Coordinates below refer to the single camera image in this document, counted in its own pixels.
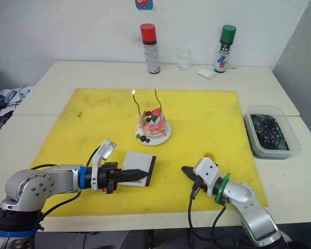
clear plastic container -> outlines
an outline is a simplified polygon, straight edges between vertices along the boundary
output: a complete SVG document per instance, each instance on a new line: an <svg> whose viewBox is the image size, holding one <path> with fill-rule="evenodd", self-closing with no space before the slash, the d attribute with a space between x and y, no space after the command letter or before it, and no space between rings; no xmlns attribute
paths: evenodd
<svg viewBox="0 0 311 249"><path fill-rule="evenodd" d="M258 141L251 115L269 115L276 119L281 132L287 142L289 150L273 150L262 147ZM250 138L253 152L261 158L288 158L301 149L301 145L290 126L285 113L275 106L250 106L244 116L247 132Z"/></svg>
<svg viewBox="0 0 311 249"><path fill-rule="evenodd" d="M191 49L181 47L177 51L177 67L180 70L188 70L191 63Z"/></svg>

yellow board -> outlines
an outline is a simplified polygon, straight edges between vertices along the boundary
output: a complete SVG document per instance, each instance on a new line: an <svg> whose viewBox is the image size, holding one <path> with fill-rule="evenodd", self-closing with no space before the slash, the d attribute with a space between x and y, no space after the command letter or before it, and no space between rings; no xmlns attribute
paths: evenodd
<svg viewBox="0 0 311 249"><path fill-rule="evenodd" d="M152 90L137 90L135 97L141 113L159 107ZM212 157L223 175L230 172L230 180L250 185L261 205L267 205L235 92L159 90L158 97L172 135L164 144L146 146L134 135L138 110L131 90L75 90L33 166L85 165L106 138L117 143L108 161L118 162L119 168L127 150L155 155L157 159L149 187L119 185L111 195L84 190L77 200L58 208L53 215L186 212L192 181L181 166L195 166L204 156ZM49 198L44 210L73 195ZM202 191L192 207L193 211L220 208Z"/></svg>

white card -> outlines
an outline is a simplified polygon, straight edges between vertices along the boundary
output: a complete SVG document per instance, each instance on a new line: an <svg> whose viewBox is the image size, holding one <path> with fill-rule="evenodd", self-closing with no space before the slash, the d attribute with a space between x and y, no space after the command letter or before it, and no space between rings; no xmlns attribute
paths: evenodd
<svg viewBox="0 0 311 249"><path fill-rule="evenodd" d="M197 73L208 78L208 79L211 79L212 77L217 75L216 73L214 73L210 70L207 70L206 68L200 69Z"/></svg>
<svg viewBox="0 0 311 249"><path fill-rule="evenodd" d="M149 154L127 151L125 153L122 170L140 169L148 172L149 175L136 181L130 181L125 183L118 183L121 185L142 186L147 187L150 184L151 175L153 171L154 163L156 162L156 156Z"/></svg>

red cap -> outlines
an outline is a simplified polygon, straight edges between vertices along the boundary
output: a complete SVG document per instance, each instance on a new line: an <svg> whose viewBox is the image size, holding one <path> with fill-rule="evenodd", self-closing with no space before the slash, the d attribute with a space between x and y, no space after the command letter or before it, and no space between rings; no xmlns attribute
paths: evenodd
<svg viewBox="0 0 311 249"><path fill-rule="evenodd" d="M144 23L140 26L142 40L145 42L153 42L157 40L156 26L151 23Z"/></svg>

lit candle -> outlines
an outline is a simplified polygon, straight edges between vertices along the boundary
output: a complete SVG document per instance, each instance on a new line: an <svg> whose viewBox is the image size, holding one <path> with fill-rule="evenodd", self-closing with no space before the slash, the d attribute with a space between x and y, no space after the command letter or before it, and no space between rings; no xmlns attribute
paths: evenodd
<svg viewBox="0 0 311 249"><path fill-rule="evenodd" d="M139 113L139 115L140 115L139 104L138 104L138 103L136 102L136 100L135 100L135 93L136 93L136 91L135 91L135 90L132 90L131 94L133 95L134 102L135 102L136 105L138 106L138 113Z"/></svg>
<svg viewBox="0 0 311 249"><path fill-rule="evenodd" d="M154 93L155 93L155 98L157 99L157 101L158 101L158 103L159 103L159 105L160 105L160 109L162 110L162 108L161 108L161 103L160 103L160 101L159 101L159 99L158 99L157 90L156 90L156 89L154 89Z"/></svg>

